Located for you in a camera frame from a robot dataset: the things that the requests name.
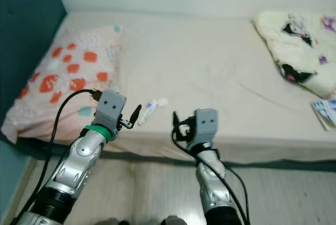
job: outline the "cartoon print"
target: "cartoon print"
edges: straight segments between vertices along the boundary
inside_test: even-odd
[[[325,29],[336,33],[336,29],[334,28],[334,24],[336,24],[336,18],[324,16],[321,18],[321,23]]]
[[[313,73],[298,72],[288,64],[280,65],[280,70],[286,79],[295,83],[304,83],[313,75]]]
[[[312,40],[306,30],[305,21],[303,18],[296,18],[294,14],[288,14],[289,20],[286,22],[283,32],[290,36],[301,37],[301,39],[312,47]]]
[[[320,62],[320,65],[324,65],[324,64],[328,63],[327,58],[325,56],[323,56],[323,55],[321,55],[319,57],[319,62]]]

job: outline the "cable connector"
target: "cable connector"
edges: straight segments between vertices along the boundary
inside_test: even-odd
[[[96,100],[96,101],[99,101],[102,93],[103,92],[100,91],[100,90],[94,91],[93,94],[92,94],[93,99]]]

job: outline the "black cable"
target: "black cable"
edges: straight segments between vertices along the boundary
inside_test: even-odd
[[[188,151],[187,149],[185,149],[184,147],[182,147],[181,145],[179,145],[177,143],[177,141],[174,138],[174,134],[176,133],[176,130],[178,129],[179,126],[181,125],[185,125],[186,121],[182,121],[180,122],[178,125],[174,126],[173,130],[172,130],[172,140],[173,143],[182,151],[184,151],[185,153],[187,153],[188,155],[192,156],[194,159],[198,160],[199,162],[203,163],[204,165],[206,165],[217,177],[218,179],[223,183],[223,185],[227,188],[227,190],[229,191],[230,195],[232,196],[234,202],[237,205],[237,208],[239,210],[239,213],[241,215],[241,218],[243,219],[243,222],[245,225],[250,225],[249,220],[247,220],[246,215],[244,213],[244,210],[237,198],[237,196],[235,195],[235,193],[233,192],[232,188],[230,187],[230,185],[226,182],[226,180],[216,171],[215,168],[213,168],[207,161],[205,161],[203,158],[199,157],[198,155],[192,154],[190,151]]]
[[[43,169],[42,169],[42,172],[41,172],[41,175],[40,175],[40,178],[36,184],[36,187],[33,191],[33,193],[30,195],[29,199],[27,200],[26,204],[24,205],[24,207],[22,208],[22,210],[20,211],[20,213],[18,214],[18,216],[16,218],[13,219],[13,221],[10,223],[10,225],[16,225],[17,222],[21,219],[22,215],[28,211],[28,209],[30,208],[30,206],[33,204],[33,202],[35,201],[36,199],[36,196],[37,196],[37,193],[38,193],[38,190],[39,188],[41,187],[42,185],[42,182],[43,182],[43,179],[44,179],[44,176],[46,174],[46,171],[47,171],[47,168],[48,168],[48,165],[49,165],[49,161],[50,161],[50,158],[51,158],[51,150],[53,148],[53,143],[54,143],[54,139],[55,139],[55,136],[56,136],[56,131],[57,131],[57,125],[58,125],[58,120],[59,120],[59,117],[61,115],[61,112],[63,110],[63,108],[65,107],[66,103],[68,103],[68,101],[78,95],[78,94],[81,94],[81,93],[90,93],[90,94],[94,94],[95,91],[91,90],[91,89],[83,89],[83,90],[79,90],[79,91],[76,91],[74,93],[72,93],[71,95],[69,95],[64,101],[63,103],[61,104],[61,106],[59,107],[58,109],[58,112],[57,112],[57,115],[56,115],[56,118],[55,118],[55,122],[54,122],[54,128],[52,129],[52,133],[51,133],[51,138],[50,138],[50,141],[49,141],[49,147],[48,147],[48,154],[47,154],[47,158],[44,162],[44,165],[43,165]]]
[[[237,177],[237,179],[240,181],[240,183],[243,187],[244,195],[245,195],[246,218],[247,218],[248,222],[250,223],[250,211],[249,211],[249,205],[248,205],[248,194],[247,194],[247,189],[246,189],[245,183],[244,183],[243,179],[240,177],[240,175],[238,173],[236,173],[233,169],[231,169],[230,167],[225,167],[225,168],[227,170],[229,170],[230,172],[232,172]]]

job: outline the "bed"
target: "bed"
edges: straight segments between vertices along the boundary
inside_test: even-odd
[[[336,159],[336,135],[310,107],[318,97],[279,75],[250,20],[71,12],[58,35],[106,24],[124,26],[113,85],[127,97],[123,115],[154,98],[168,101],[143,126],[122,130],[106,151],[190,160],[170,141],[172,112],[184,118],[211,107],[219,118],[215,145],[226,161]]]

